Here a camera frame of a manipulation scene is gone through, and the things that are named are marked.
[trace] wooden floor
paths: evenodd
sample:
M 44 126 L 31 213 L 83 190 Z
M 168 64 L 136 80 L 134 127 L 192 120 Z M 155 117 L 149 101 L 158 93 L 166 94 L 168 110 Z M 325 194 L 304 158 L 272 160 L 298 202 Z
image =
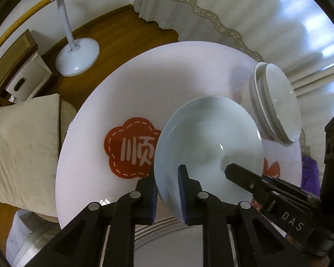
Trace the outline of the wooden floor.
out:
M 98 41 L 100 56 L 86 72 L 75 77 L 57 76 L 43 91 L 43 95 L 59 93 L 77 110 L 91 92 L 115 69 L 135 56 L 164 44 L 176 42 L 174 30 L 162 30 L 155 22 L 145 22 L 138 17 L 132 6 L 109 12 L 73 32 L 74 37 L 90 37 Z M 59 51 L 67 44 L 63 39 L 42 58 L 57 74 L 54 66 Z M 17 208 L 0 203 L 0 249 L 6 254 L 6 241 Z

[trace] stacked bowl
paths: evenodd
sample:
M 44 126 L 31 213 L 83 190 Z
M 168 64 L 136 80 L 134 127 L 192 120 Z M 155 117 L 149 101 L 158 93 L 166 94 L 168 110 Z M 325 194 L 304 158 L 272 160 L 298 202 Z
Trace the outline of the stacked bowl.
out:
M 241 105 L 261 137 L 290 146 L 301 133 L 301 112 L 288 78 L 274 64 L 258 63 L 242 92 Z

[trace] tabletop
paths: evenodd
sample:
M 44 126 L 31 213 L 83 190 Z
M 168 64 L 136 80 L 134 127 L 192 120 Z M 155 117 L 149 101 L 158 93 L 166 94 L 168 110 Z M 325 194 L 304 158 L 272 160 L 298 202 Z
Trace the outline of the tabletop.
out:
M 147 175 L 160 131 L 184 103 L 206 95 L 240 103 L 256 64 L 224 45 L 178 42 L 142 53 L 110 74 L 78 111 L 61 149 L 56 176 L 61 227 L 90 202 L 114 202 L 134 190 Z M 110 143 L 113 137 L 120 138 L 118 146 Z M 299 142 L 263 144 L 264 171 L 299 186 Z M 168 216 L 159 205 L 157 217 Z

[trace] white curtain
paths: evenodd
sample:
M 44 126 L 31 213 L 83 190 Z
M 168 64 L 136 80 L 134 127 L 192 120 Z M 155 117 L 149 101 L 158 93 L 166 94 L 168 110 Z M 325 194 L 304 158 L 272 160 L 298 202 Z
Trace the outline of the white curtain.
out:
M 278 65 L 295 89 L 322 179 L 324 127 L 334 115 L 334 25 L 313 0 L 134 0 L 134 8 L 176 30 L 179 41 L 217 42 Z

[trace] purple cloth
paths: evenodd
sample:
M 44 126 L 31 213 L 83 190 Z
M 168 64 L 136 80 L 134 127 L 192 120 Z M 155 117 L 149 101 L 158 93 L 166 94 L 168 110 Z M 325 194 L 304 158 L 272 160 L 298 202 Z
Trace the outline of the purple cloth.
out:
M 302 157 L 301 188 L 319 196 L 321 187 L 317 162 L 310 157 Z

